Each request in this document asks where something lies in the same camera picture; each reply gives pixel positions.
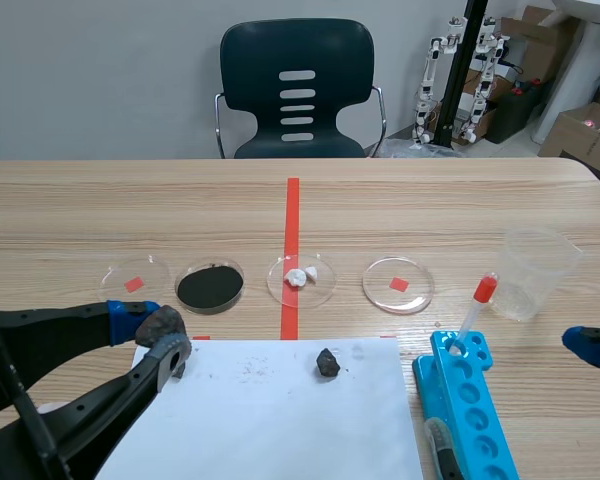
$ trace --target floor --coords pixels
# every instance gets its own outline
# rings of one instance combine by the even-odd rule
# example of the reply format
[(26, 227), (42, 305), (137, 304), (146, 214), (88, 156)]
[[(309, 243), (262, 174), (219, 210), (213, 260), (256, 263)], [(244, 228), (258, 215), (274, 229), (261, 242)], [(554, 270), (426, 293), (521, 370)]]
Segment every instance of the floor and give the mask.
[(541, 145), (531, 140), (531, 132), (536, 122), (532, 122), (524, 130), (519, 131), (502, 143), (491, 143), (485, 139), (478, 140), (472, 145), (455, 145), (454, 150), (463, 152), (468, 157), (537, 157)]

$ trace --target red test tube cap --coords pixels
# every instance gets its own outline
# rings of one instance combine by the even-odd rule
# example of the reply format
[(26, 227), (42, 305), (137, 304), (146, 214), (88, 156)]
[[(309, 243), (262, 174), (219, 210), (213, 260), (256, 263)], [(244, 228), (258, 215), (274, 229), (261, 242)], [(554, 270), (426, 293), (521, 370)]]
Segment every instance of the red test tube cap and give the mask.
[(491, 296), (493, 292), (496, 290), (498, 286), (498, 277), (495, 275), (485, 275), (482, 280), (480, 280), (480, 284), (478, 288), (476, 288), (476, 293), (473, 294), (473, 299), (476, 302), (487, 303), (491, 300)]

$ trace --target sink pedestal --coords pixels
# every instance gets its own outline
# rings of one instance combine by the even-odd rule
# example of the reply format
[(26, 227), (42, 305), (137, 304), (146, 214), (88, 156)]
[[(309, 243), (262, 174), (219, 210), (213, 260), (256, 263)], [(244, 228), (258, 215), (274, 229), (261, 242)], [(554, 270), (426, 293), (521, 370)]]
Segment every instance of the sink pedestal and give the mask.
[(600, 79), (600, 24), (586, 22), (582, 41), (545, 108), (533, 141), (544, 143), (560, 112), (591, 101)]

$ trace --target chair metal leg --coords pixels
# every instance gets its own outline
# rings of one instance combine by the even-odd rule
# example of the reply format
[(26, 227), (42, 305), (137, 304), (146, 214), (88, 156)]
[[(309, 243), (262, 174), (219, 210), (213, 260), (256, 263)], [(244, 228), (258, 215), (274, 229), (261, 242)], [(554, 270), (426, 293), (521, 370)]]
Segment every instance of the chair metal leg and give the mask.
[(216, 95), (216, 142), (218, 142), (218, 150), (220, 151), (220, 158), (227, 158), (224, 156), (224, 148), (222, 148), (222, 137), (220, 135), (220, 98), (224, 97), (224, 92)]
[(387, 133), (387, 114), (384, 110), (384, 97), (382, 96), (382, 89), (380, 87), (375, 86), (371, 88), (373, 88), (378, 93), (378, 101), (380, 102), (380, 117), (382, 118), (382, 132), (380, 133), (380, 140), (378, 140), (376, 148), (374, 148), (373, 152), (371, 153), (371, 156), (375, 157), (376, 153), (378, 153), (378, 150), (380, 149), (380, 145), (382, 145), (382, 142), (384, 141), (384, 136)]

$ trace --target black marker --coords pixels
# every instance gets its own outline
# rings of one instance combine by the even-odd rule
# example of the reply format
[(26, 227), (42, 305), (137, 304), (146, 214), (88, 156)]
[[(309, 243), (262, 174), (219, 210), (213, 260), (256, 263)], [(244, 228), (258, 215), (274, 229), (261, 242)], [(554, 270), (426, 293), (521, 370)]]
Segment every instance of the black marker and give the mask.
[(424, 433), (431, 445), (433, 461), (438, 478), (442, 480), (464, 480), (453, 451), (453, 439), (449, 427), (440, 418), (429, 418), (424, 422)]

